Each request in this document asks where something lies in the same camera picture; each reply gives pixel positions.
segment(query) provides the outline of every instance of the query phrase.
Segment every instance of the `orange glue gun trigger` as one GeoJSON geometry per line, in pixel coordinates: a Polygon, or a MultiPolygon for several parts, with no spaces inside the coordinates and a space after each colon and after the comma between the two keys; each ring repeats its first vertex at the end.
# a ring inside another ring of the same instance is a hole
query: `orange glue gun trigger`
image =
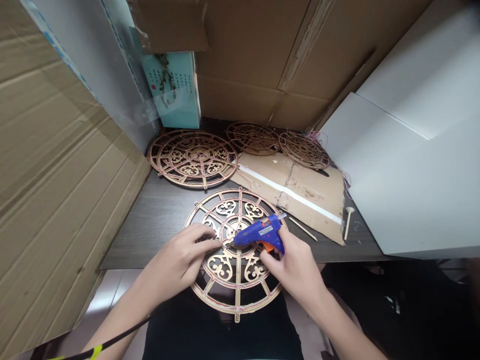
{"type": "Polygon", "coordinates": [[[267,252],[267,253],[269,253],[269,252],[271,252],[272,250],[275,249],[275,246],[273,246],[273,245],[272,245],[271,243],[269,243],[269,242],[259,241],[258,243],[263,245],[263,247],[266,249],[266,252],[267,252]]]}

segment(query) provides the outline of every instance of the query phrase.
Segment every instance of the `table surface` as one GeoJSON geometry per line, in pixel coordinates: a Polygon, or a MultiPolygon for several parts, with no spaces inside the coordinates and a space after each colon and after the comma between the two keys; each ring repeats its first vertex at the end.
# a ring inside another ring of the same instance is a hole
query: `table surface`
{"type": "MultiPolygon", "coordinates": [[[[187,217],[195,207],[195,202],[200,202],[207,195],[219,190],[238,188],[239,186],[233,181],[227,181],[207,190],[184,188],[163,177],[159,178],[157,172],[152,169],[100,268],[144,268],[165,243],[184,228],[187,217]]],[[[310,244],[313,257],[318,263],[388,260],[390,257],[382,253],[355,203],[348,197],[345,198],[346,207],[352,207],[356,211],[350,217],[345,246],[336,244],[294,218],[318,239],[318,242],[315,242],[290,221],[289,216],[285,221],[290,232],[310,244]]],[[[344,210],[344,221],[347,215],[344,210]]]]}

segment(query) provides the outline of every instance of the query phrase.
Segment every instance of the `hand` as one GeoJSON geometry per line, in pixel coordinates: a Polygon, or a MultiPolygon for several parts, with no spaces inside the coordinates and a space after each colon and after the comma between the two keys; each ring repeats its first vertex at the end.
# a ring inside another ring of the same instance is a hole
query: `hand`
{"type": "Polygon", "coordinates": [[[149,313],[193,284],[205,254],[222,246],[222,242],[214,238],[211,227],[191,224],[172,237],[147,264],[132,291],[149,313]],[[203,236],[212,239],[196,242],[203,236]]]}
{"type": "Polygon", "coordinates": [[[260,260],[290,295],[311,314],[321,304],[324,294],[328,293],[312,250],[285,226],[280,228],[278,235],[283,242],[285,255],[278,261],[263,250],[260,260]]]}

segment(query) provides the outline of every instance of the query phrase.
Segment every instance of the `left hand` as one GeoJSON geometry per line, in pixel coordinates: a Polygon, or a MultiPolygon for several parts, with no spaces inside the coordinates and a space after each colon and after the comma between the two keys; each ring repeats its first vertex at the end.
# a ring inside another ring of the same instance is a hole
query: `left hand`
{"type": "Polygon", "coordinates": [[[193,284],[205,254],[221,246],[222,242],[215,239],[214,229],[201,223],[191,224],[165,244],[131,289],[150,313],[193,284]],[[203,236],[211,239],[196,242],[203,236]]]}

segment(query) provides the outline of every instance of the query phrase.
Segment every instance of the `bronze filigree wheel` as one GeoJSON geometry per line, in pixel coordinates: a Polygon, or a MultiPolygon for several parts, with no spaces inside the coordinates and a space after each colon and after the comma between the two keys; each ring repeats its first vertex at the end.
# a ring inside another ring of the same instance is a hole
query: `bronze filigree wheel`
{"type": "Polygon", "coordinates": [[[163,135],[160,135],[157,137],[153,142],[151,143],[150,147],[148,148],[148,152],[146,154],[147,160],[150,162],[150,165],[160,172],[160,168],[157,165],[157,156],[159,154],[160,149],[162,146],[171,138],[178,134],[185,134],[185,133],[194,133],[195,130],[173,130],[164,133],[163,135]]]}
{"type": "Polygon", "coordinates": [[[200,273],[191,288],[212,308],[234,314],[253,313],[269,304],[281,291],[281,285],[260,260],[262,249],[255,242],[235,247],[236,233],[254,222],[280,212],[267,200],[243,188],[215,192],[188,216],[185,227],[202,223],[215,230],[223,246],[205,255],[200,273]]]}
{"type": "Polygon", "coordinates": [[[189,131],[162,145],[156,165],[173,183],[207,189],[231,177],[237,160],[237,152],[228,141],[207,132],[189,131]]]}
{"type": "Polygon", "coordinates": [[[282,151],[296,162],[314,170],[330,166],[330,158],[319,143],[302,134],[286,131],[278,136],[282,151]]]}
{"type": "Polygon", "coordinates": [[[248,154],[267,156],[280,150],[278,135],[266,126],[234,122],[225,132],[233,145],[248,154]]]}

